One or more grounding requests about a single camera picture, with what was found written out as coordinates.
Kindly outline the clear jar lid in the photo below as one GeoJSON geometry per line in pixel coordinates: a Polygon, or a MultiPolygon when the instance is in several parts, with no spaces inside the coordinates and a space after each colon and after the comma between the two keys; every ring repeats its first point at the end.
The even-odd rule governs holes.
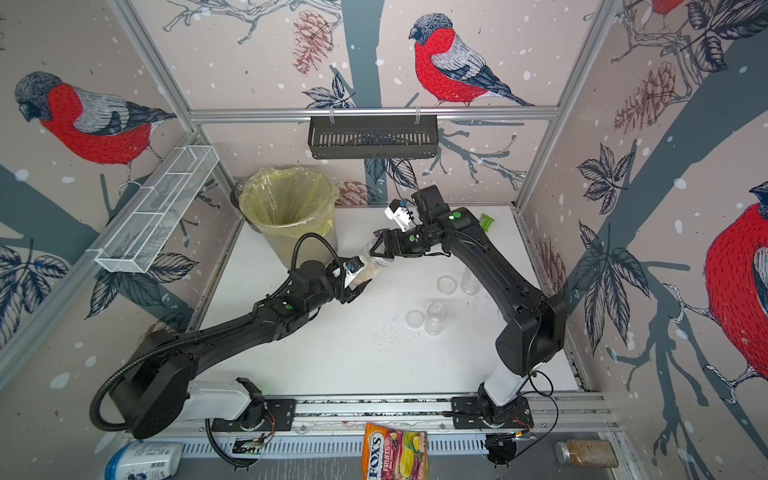
{"type": "Polygon", "coordinates": [[[451,296],[457,289],[457,283],[453,277],[444,275],[438,278],[436,288],[442,295],[451,296]]]}
{"type": "Polygon", "coordinates": [[[410,310],[405,316],[405,323],[410,329],[418,330],[424,325],[425,318],[421,311],[410,310]]]}

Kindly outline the wide jar patterned lid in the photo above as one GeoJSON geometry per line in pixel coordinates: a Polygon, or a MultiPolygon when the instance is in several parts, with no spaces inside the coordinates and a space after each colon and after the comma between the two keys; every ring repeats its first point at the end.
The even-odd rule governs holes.
{"type": "Polygon", "coordinates": [[[383,271],[394,262],[393,259],[372,256],[370,251],[373,248],[374,243],[375,241],[371,240],[358,253],[358,257],[362,266],[358,270],[355,278],[350,283],[350,287],[352,289],[357,288],[365,282],[373,280],[381,271],[383,271]]]}

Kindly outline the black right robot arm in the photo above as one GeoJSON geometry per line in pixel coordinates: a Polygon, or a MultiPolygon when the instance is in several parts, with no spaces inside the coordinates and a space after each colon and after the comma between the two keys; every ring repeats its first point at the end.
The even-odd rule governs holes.
{"type": "Polygon", "coordinates": [[[442,254],[459,259],[495,302],[506,326],[495,340],[499,361],[482,391],[498,407],[516,399],[526,379],[563,348],[562,297],[546,296],[527,281],[465,208],[443,205],[436,214],[421,213],[421,222],[415,224],[412,213],[394,201],[385,215],[397,227],[381,231],[371,248],[373,256],[418,258],[438,246],[442,254]]]}

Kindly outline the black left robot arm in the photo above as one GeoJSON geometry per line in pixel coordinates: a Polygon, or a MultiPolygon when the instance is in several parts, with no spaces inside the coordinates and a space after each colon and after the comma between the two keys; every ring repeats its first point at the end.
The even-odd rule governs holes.
{"type": "Polygon", "coordinates": [[[149,335],[128,362],[97,389],[89,406],[93,426],[152,437],[181,419],[193,403],[190,383],[198,374],[256,346],[282,340],[311,321],[325,304],[346,302],[352,260],[318,234],[294,247],[286,280],[252,310],[191,333],[149,335]]]}

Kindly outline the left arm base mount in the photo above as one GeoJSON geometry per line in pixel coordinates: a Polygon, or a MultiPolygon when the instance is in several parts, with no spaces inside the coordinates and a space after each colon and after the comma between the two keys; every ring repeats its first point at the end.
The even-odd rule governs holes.
{"type": "Polygon", "coordinates": [[[266,397],[249,379],[237,377],[235,383],[247,392],[244,409],[231,419],[214,418],[210,421],[213,432],[288,432],[294,421],[297,400],[294,398],[266,397]]]}

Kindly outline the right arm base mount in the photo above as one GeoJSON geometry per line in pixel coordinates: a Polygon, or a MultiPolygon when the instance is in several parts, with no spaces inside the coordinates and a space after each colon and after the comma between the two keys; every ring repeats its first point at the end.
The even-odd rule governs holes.
{"type": "Polygon", "coordinates": [[[513,428],[530,430],[533,419],[528,400],[519,396],[504,406],[497,406],[486,396],[453,397],[443,415],[451,418],[458,430],[513,428]]]}

